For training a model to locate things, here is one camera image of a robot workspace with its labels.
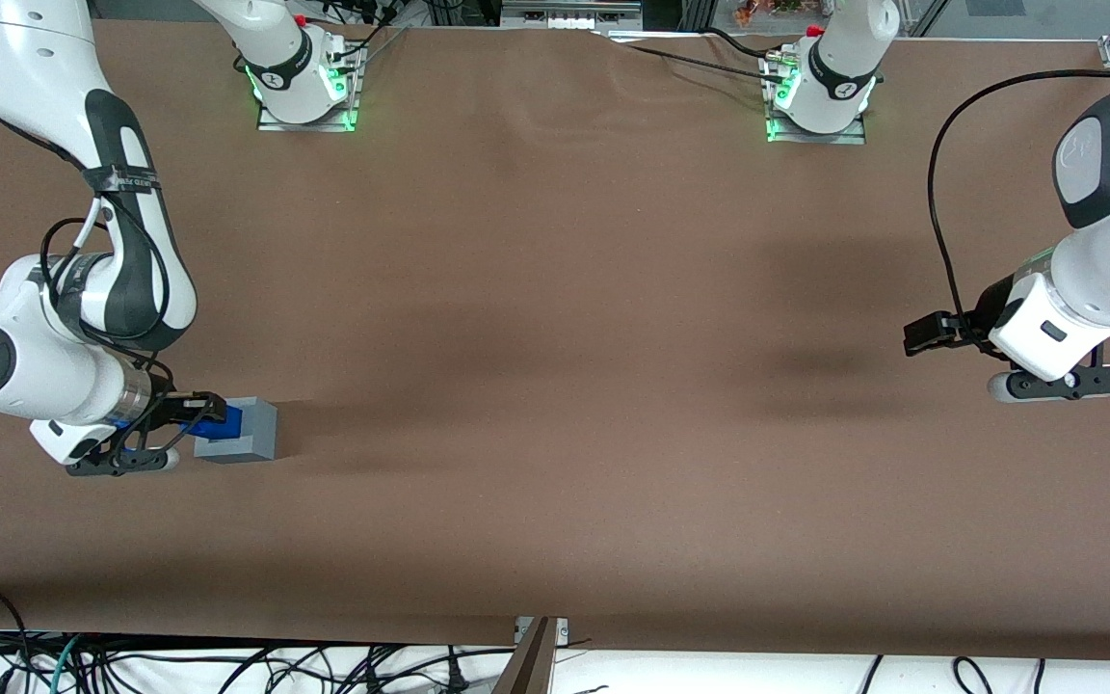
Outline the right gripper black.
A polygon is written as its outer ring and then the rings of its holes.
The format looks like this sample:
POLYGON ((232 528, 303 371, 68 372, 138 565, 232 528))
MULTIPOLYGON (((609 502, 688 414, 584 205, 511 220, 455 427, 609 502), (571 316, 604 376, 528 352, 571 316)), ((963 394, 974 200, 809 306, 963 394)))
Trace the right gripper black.
POLYGON ((173 381, 150 381, 151 394, 140 414, 119 428, 117 456, 149 449, 151 432, 171 425, 174 414, 202 414, 182 423, 181 432, 228 432, 225 400, 211 391, 173 392, 173 381))

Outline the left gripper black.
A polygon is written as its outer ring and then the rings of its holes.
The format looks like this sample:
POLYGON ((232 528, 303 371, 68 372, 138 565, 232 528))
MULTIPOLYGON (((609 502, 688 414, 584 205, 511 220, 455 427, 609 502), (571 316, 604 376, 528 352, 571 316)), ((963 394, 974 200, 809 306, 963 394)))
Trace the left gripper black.
POLYGON ((973 309, 962 316, 938 310, 906 325, 906 358, 934 350, 956 350, 962 339, 979 352, 998 352, 991 342, 991 330, 999 324, 1012 293, 1013 278, 1003 278, 987 286, 973 309))

